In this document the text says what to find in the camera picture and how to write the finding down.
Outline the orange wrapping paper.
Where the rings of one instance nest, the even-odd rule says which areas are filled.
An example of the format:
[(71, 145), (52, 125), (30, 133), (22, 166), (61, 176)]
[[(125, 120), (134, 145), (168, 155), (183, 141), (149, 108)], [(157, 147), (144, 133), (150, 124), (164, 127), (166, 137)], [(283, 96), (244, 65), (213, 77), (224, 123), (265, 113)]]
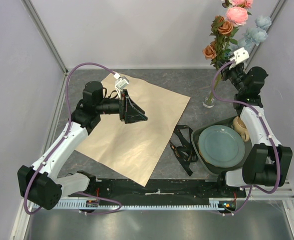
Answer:
[(139, 78), (126, 78), (130, 98), (148, 119), (125, 124), (117, 114), (102, 115), (76, 150), (145, 186), (190, 98)]

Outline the pink peony flower stem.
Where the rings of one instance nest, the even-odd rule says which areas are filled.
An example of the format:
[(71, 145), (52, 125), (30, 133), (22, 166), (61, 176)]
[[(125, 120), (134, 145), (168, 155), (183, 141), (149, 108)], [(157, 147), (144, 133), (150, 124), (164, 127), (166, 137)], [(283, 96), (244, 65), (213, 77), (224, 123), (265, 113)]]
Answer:
[(231, 0), (232, 5), (226, 8), (226, 18), (235, 26), (246, 24), (251, 15), (249, 10), (252, 8), (253, 0)]

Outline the cream white rose stem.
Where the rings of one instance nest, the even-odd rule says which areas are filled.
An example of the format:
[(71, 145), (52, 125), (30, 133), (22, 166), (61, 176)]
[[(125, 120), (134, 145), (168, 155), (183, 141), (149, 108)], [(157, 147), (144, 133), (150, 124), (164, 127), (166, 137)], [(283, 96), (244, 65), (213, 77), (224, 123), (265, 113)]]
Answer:
[(231, 3), (230, 0), (222, 0), (222, 6), (223, 6), (224, 8), (228, 8), (228, 7), (231, 6), (231, 5), (232, 5), (232, 3)]

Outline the light blue flower stem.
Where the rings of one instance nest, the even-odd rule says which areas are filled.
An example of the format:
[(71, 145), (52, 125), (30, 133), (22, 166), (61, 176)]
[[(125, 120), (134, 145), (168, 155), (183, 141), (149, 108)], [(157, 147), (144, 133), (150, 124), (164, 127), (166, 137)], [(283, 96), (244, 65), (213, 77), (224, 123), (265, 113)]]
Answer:
[(272, 25), (271, 18), (260, 15), (254, 22), (255, 27), (247, 28), (243, 37), (237, 41), (237, 44), (232, 44), (229, 47), (231, 52), (234, 52), (239, 48), (245, 48), (248, 52), (251, 52), (254, 46), (259, 46), (267, 39), (267, 30)]

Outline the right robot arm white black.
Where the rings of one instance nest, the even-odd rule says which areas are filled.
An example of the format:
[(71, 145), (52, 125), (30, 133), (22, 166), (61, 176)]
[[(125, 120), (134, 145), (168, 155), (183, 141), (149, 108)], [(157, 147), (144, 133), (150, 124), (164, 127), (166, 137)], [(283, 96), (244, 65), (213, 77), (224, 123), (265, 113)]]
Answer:
[(230, 80), (238, 91), (230, 103), (249, 132), (252, 149), (242, 168), (221, 173), (223, 180), (216, 184), (216, 191), (227, 197), (234, 187), (254, 187), (272, 194), (286, 180), (292, 150), (280, 143), (265, 118), (260, 91), (268, 74), (259, 66), (245, 72), (243, 63), (233, 61), (223, 64), (217, 72), (224, 81)]

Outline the orange rose flower stem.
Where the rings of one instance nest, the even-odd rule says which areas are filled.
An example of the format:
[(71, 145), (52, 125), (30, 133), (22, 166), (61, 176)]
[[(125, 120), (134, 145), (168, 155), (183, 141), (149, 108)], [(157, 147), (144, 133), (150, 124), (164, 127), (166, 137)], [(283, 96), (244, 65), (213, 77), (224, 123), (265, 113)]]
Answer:
[(203, 49), (202, 53), (206, 60), (210, 60), (210, 65), (216, 70), (227, 62), (231, 53), (229, 47), (231, 44), (236, 43), (233, 37), (238, 32), (238, 29), (238, 26), (235, 26), (221, 15), (214, 18), (210, 33), (214, 40)]

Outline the black ribbon gold lettering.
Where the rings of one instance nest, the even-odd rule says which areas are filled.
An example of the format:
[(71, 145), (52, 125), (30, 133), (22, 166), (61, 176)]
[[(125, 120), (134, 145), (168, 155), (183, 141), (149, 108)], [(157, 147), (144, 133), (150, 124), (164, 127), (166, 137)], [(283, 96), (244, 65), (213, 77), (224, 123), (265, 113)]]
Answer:
[[(188, 130), (188, 138), (183, 136), (182, 130)], [(189, 176), (193, 174), (193, 171), (190, 169), (190, 164), (198, 161), (197, 154), (191, 141), (192, 132), (193, 130), (187, 125), (176, 125), (173, 133), (179, 138), (181, 146), (175, 146), (172, 141), (169, 141), (170, 148), (176, 159)]]

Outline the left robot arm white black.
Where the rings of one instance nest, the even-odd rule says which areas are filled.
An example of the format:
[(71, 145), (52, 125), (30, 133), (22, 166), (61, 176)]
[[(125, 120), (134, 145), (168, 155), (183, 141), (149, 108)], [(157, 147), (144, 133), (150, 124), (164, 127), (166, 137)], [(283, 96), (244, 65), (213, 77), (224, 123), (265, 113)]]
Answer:
[(71, 113), (59, 137), (30, 167), (20, 167), (18, 182), (27, 214), (33, 214), (28, 208), (28, 202), (51, 210), (61, 198), (68, 195), (81, 192), (90, 197), (95, 194), (96, 184), (90, 181), (93, 176), (81, 171), (59, 178), (58, 173), (75, 148), (98, 125), (101, 115), (118, 115), (120, 121), (125, 124), (144, 122), (148, 119), (145, 112), (131, 100), (126, 90), (128, 84), (129, 81), (125, 77), (117, 79), (117, 98), (114, 98), (106, 96), (107, 90), (101, 82), (88, 82), (83, 89), (82, 99)]

